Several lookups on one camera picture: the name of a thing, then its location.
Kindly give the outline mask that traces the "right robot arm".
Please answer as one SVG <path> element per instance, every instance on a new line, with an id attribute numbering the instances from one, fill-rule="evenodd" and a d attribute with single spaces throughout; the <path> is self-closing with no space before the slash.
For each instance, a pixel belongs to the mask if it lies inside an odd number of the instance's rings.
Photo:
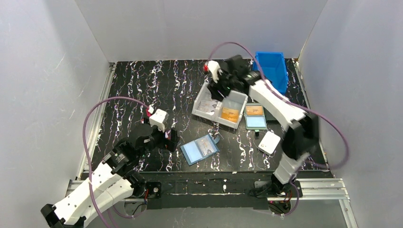
<path id="1" fill-rule="evenodd" d="M 271 85 L 261 69 L 252 71 L 241 64 L 240 55 L 223 63 L 208 60 L 203 66 L 211 74 L 207 85 L 212 99 L 222 101 L 230 92 L 246 94 L 260 103 L 280 123 L 284 130 L 281 141 L 282 157 L 271 177 L 272 184 L 284 186 L 293 181 L 298 169 L 309 156 L 309 150 L 319 139 L 319 119 L 316 114 L 297 107 Z"/>

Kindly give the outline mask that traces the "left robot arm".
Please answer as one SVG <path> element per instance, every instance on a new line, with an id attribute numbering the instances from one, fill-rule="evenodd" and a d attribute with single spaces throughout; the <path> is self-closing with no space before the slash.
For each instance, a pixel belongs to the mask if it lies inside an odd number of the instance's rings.
<path id="1" fill-rule="evenodd" d="M 46 204 L 40 211 L 51 228 L 85 228 L 100 212 L 128 197 L 161 196 L 160 182 L 147 182 L 135 170 L 141 159 L 155 148 L 171 152 L 180 139 L 172 128 L 166 135 L 168 114 L 161 109 L 135 125 L 128 137 L 119 140 L 88 178 L 63 200 Z"/>

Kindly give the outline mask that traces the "blue leather card holder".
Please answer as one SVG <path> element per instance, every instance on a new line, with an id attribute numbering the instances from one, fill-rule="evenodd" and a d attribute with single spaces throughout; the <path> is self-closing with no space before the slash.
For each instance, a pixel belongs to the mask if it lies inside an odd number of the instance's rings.
<path id="1" fill-rule="evenodd" d="M 219 137 L 213 138 L 207 134 L 199 139 L 188 142 L 180 147 L 189 166 L 192 166 L 219 151 Z"/>

